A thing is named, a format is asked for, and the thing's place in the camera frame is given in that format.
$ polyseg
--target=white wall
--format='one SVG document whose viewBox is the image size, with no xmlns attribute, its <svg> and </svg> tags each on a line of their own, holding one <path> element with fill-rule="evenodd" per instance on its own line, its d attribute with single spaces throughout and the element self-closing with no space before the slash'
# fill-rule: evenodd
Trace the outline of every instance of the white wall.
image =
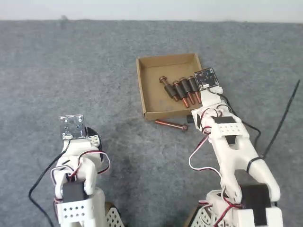
<svg viewBox="0 0 303 227">
<path fill-rule="evenodd" d="M 0 0 L 0 19 L 303 23 L 303 0 Z"/>
</svg>

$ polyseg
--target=black rubber sleeve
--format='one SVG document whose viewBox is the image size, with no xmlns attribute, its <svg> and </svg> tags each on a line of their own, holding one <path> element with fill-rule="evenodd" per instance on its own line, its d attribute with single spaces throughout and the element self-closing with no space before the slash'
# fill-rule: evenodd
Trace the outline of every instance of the black rubber sleeve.
<svg viewBox="0 0 303 227">
<path fill-rule="evenodd" d="M 188 82 L 189 82 L 189 84 L 190 84 L 191 89 L 192 89 L 194 92 L 196 92 L 196 91 L 199 90 L 199 87 L 198 87 L 198 85 L 197 85 L 197 83 L 196 83 L 195 78 L 189 79 Z"/>
<path fill-rule="evenodd" d="M 180 84 L 182 85 L 182 87 L 183 87 L 183 89 L 185 90 L 186 93 L 191 92 L 189 82 L 186 79 L 181 80 Z"/>
<path fill-rule="evenodd" d="M 177 95 L 176 90 L 172 87 L 172 85 L 168 84 L 164 87 L 166 90 L 167 94 L 170 96 L 170 98 L 173 98 L 173 96 Z"/>
<path fill-rule="evenodd" d="M 187 96 L 186 93 L 185 93 L 185 91 L 183 90 L 182 86 L 180 86 L 180 84 L 179 85 L 175 85 L 175 89 L 176 89 L 179 97 L 185 98 Z"/>
</svg>

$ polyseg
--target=white wire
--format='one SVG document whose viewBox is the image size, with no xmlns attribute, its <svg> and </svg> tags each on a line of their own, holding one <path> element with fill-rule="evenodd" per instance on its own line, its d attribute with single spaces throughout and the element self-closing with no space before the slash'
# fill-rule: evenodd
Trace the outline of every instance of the white wire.
<svg viewBox="0 0 303 227">
<path fill-rule="evenodd" d="M 63 166 L 56 166 L 56 167 L 54 167 L 54 168 L 51 170 L 51 179 L 52 179 L 52 182 L 53 182 L 54 185 L 56 185 L 56 183 L 55 183 L 55 179 L 54 179 L 53 172 L 54 172 L 55 170 L 61 169 L 61 168 L 63 168 L 63 167 L 69 168 L 69 169 L 71 170 L 71 172 L 73 172 L 73 169 L 72 169 L 70 166 L 68 166 L 68 165 L 63 165 Z"/>
<path fill-rule="evenodd" d="M 104 151 L 93 150 L 92 152 L 89 152 L 89 153 L 87 153 L 87 154 L 102 154 L 102 155 L 105 155 L 106 158 L 107 158 L 107 160 L 108 160 L 108 169 L 107 169 L 106 171 L 108 171 L 108 170 L 110 169 L 110 167 L 111 167 L 110 159 L 109 159 L 107 153 L 105 153 Z M 80 166 L 81 166 L 81 160 L 80 160 L 80 162 L 79 162 L 79 165 L 78 165 L 77 168 L 75 169 L 75 171 L 73 171 L 69 176 L 74 175 L 74 174 L 79 170 Z"/>
<path fill-rule="evenodd" d="M 195 167 L 193 167 L 193 166 L 191 165 L 190 160 L 191 160 L 192 156 L 193 156 L 193 155 L 194 155 L 194 154 L 203 146 L 203 144 L 207 141 L 207 139 L 208 139 L 208 136 L 205 136 L 205 137 L 203 138 L 203 141 L 202 141 L 202 142 L 199 144 L 199 146 L 194 150 L 194 152 L 189 156 L 188 164 L 189 164 L 189 166 L 190 166 L 193 170 L 196 170 L 196 171 L 203 171 L 203 170 L 207 170 L 207 169 L 213 170 L 213 171 L 215 171 L 215 172 L 219 175 L 220 178 L 222 178 L 221 173 L 220 173 L 218 170 L 216 170 L 215 168 L 213 168 L 213 167 L 206 166 L 206 167 L 202 167 L 202 168 L 195 168 Z"/>
</svg>

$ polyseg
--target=screw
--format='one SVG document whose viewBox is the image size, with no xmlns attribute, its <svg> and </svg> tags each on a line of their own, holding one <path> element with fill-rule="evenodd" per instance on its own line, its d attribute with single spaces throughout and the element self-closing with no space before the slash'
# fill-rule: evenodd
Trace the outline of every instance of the screw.
<svg viewBox="0 0 303 227">
<path fill-rule="evenodd" d="M 196 102 L 195 102 L 193 96 L 191 95 L 191 88 L 189 86 L 189 82 L 186 80 L 186 78 L 181 77 L 180 78 L 180 83 L 183 86 L 183 88 L 184 88 L 184 90 L 185 90 L 185 92 L 186 92 L 186 94 L 187 94 L 187 96 L 188 96 L 191 104 L 194 105 Z"/>
<path fill-rule="evenodd" d="M 173 98 L 176 102 L 179 101 L 176 91 L 172 88 L 169 82 L 167 82 L 167 78 L 165 76 L 161 76 L 159 78 L 159 82 L 164 84 L 164 88 L 171 98 Z"/>
<path fill-rule="evenodd" d="M 165 121 L 162 121 L 162 120 L 155 120 L 155 123 L 156 124 L 161 124 L 161 125 L 166 125 L 166 126 L 169 126 L 169 127 L 173 127 L 173 128 L 176 128 L 176 129 L 181 129 L 182 131 L 187 131 L 188 129 L 188 126 L 186 124 L 175 124 L 175 123 L 171 123 L 171 122 L 165 122 Z"/>
<path fill-rule="evenodd" d="M 199 87 L 198 87 L 198 85 L 197 85 L 197 83 L 196 83 L 196 80 L 195 80 L 195 78 L 194 77 L 192 77 L 192 76 L 190 76 L 188 79 L 188 82 L 189 82 L 189 85 L 191 86 L 191 89 L 192 89 L 192 91 L 195 93 L 195 95 L 196 95 L 196 98 L 197 98 L 197 100 L 198 100 L 198 103 L 202 103 L 201 102 L 201 96 L 200 96 L 200 93 L 199 93 Z"/>
<path fill-rule="evenodd" d="M 182 99 L 185 107 L 189 108 L 189 104 L 188 104 L 188 101 L 186 99 L 186 93 L 183 90 L 183 88 L 180 86 L 179 82 L 177 80 L 175 80 L 174 82 L 172 82 L 172 84 L 175 87 L 175 89 L 177 90 L 177 93 L 180 96 L 180 98 Z"/>
</svg>

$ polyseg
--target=circuit board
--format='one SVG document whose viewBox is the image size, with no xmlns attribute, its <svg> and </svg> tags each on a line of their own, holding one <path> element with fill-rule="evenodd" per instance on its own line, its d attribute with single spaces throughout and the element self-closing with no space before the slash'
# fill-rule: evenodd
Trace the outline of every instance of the circuit board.
<svg viewBox="0 0 303 227">
<path fill-rule="evenodd" d="M 219 85 L 219 80 L 213 68 L 207 68 L 194 73 L 200 91 Z"/>
<path fill-rule="evenodd" d="M 60 133 L 62 140 L 83 139 L 86 136 L 84 116 L 70 115 L 60 117 Z"/>
</svg>

